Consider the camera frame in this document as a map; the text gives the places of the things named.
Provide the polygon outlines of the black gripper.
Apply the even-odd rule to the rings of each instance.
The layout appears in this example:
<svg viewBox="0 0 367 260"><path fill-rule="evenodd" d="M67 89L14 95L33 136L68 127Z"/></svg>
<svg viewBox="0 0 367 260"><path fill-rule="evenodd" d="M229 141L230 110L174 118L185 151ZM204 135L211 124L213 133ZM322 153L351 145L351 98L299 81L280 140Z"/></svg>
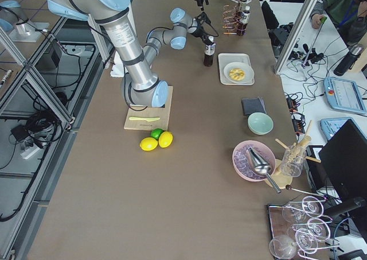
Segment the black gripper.
<svg viewBox="0 0 367 260"><path fill-rule="evenodd" d="M211 21L208 15L202 11L198 16L193 18L192 24L189 26L189 34L194 37L198 37L202 39L204 44L210 44L209 34L203 27L203 24L211 24Z"/></svg>

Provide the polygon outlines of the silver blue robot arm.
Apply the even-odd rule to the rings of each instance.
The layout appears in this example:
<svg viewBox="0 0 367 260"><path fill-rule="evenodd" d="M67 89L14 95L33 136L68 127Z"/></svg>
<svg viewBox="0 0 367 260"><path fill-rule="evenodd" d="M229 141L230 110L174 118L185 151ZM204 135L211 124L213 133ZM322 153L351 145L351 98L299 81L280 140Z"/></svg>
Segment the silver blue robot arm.
<svg viewBox="0 0 367 260"><path fill-rule="evenodd" d="M199 37L205 45L212 45L203 23L211 21L205 12L191 17L176 7L170 14L171 29L152 30L141 46L128 19L131 0L47 0L49 10L59 16L86 21L92 17L102 26L127 69L123 94L127 104L162 107L169 93L166 81L151 71L151 64L161 46L183 49L187 34Z"/></svg>

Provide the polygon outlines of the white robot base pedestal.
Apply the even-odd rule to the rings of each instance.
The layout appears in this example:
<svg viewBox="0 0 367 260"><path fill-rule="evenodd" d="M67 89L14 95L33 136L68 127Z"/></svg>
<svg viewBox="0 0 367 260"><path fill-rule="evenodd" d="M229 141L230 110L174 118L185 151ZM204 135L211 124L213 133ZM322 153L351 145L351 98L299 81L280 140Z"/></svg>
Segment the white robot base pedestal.
<svg viewBox="0 0 367 260"><path fill-rule="evenodd" d="M120 78L120 77L124 77L124 74L125 74L124 64L120 58L119 53L116 51L114 54L110 76Z"/></svg>

